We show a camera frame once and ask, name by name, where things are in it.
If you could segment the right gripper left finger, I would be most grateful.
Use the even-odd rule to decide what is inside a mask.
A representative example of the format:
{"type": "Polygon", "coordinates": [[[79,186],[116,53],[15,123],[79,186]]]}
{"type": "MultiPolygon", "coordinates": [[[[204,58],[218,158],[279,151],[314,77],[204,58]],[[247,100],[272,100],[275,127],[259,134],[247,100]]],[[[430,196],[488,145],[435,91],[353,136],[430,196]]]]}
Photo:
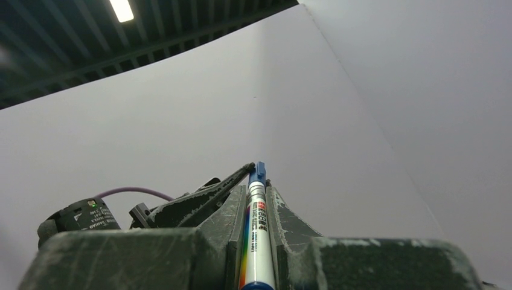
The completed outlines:
{"type": "Polygon", "coordinates": [[[246,187],[196,227],[71,231],[46,241],[20,289],[237,289],[246,187]]]}

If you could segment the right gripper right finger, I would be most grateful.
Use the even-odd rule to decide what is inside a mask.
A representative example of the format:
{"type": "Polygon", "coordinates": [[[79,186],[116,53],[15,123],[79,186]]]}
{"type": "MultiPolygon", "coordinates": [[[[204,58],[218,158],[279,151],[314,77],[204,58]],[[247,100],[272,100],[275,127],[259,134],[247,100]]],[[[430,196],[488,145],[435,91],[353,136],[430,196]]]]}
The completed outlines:
{"type": "Polygon", "coordinates": [[[467,256],[437,239],[325,237],[268,187],[278,289],[482,289],[467,256]]]}

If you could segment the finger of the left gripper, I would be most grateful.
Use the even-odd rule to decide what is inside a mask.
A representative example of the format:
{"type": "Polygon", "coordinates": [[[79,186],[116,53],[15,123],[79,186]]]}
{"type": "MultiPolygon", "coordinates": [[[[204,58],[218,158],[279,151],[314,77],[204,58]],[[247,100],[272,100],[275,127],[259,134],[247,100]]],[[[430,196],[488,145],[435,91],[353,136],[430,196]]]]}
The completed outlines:
{"type": "Polygon", "coordinates": [[[138,204],[129,211],[130,228],[196,227],[220,209],[233,189],[255,168],[255,163],[245,164],[223,180],[213,178],[200,190],[151,210],[144,203],[138,204]]]}

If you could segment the white whiteboard marker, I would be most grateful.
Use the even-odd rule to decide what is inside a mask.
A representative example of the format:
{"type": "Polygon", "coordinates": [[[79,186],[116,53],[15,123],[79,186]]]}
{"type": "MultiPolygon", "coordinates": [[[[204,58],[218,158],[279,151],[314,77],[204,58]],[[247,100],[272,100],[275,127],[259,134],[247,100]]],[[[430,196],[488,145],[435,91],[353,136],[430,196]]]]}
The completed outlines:
{"type": "Polygon", "coordinates": [[[249,184],[239,289],[276,288],[265,193],[263,183],[249,184]]]}

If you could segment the blue marker cap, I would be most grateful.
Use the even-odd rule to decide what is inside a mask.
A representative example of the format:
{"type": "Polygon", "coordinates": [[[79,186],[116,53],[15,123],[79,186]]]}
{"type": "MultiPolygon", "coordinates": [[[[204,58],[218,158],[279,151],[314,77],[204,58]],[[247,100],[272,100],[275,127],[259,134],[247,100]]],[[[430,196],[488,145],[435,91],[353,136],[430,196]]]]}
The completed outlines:
{"type": "Polygon", "coordinates": [[[249,173],[248,188],[266,185],[266,166],[262,161],[255,163],[255,167],[249,173]]]}

